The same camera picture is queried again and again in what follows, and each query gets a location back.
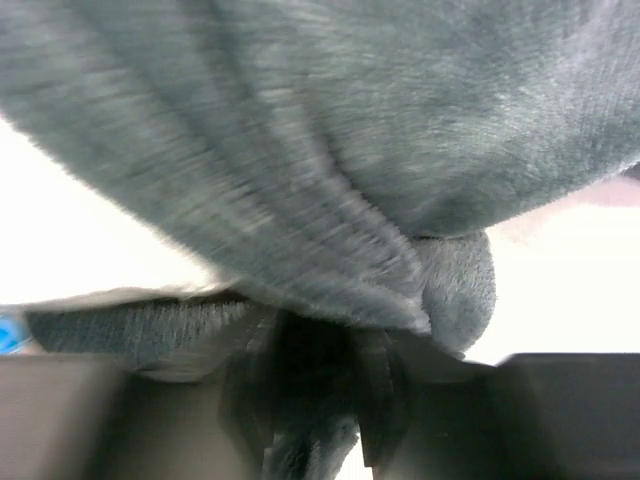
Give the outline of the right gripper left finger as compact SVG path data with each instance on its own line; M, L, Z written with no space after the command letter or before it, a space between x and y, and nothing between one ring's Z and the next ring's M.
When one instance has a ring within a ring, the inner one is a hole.
M252 475L263 475L273 446L282 390L282 327L259 330L247 348L232 355L218 418Z

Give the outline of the zebra and green pillowcase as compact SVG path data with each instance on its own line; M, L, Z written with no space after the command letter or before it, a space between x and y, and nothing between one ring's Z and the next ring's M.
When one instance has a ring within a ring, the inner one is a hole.
M377 479L635 479L639 358L468 362L487 229L639 160L635 1L5 1L1 111L223 279L26 314L5 360L43 479L334 479L362 446L352 336L386 332L409 424ZM267 470L220 425L282 327ZM43 391L33 385L43 381Z

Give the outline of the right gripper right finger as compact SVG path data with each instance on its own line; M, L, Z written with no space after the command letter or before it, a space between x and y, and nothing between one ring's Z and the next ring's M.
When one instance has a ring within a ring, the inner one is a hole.
M352 339L355 410L364 463L384 468L408 429L406 371L386 332L357 330Z

